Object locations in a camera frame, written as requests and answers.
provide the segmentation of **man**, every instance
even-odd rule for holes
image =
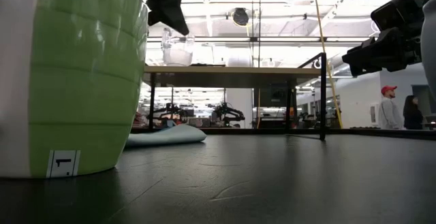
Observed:
[[[385,86],[381,89],[383,99],[379,107],[379,126],[382,129],[402,129],[403,119],[397,106],[392,101],[395,98],[396,86]]]

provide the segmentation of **white label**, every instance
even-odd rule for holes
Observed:
[[[51,150],[47,165],[47,178],[77,176],[79,150]]]

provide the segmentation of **woman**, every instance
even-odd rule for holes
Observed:
[[[422,113],[418,109],[418,98],[413,95],[406,97],[404,103],[404,127],[406,129],[422,129]]]

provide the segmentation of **person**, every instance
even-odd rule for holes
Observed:
[[[414,95],[406,97],[404,103],[404,128],[406,129],[422,129],[422,116],[421,111],[418,109],[418,98]]]
[[[379,126],[382,129],[402,129],[403,119],[396,104],[392,101],[395,98],[396,86],[385,86],[381,89],[383,99],[379,106]]]

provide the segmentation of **black jacket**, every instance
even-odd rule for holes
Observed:
[[[406,129],[422,129],[422,113],[413,109],[404,114],[404,127]]]

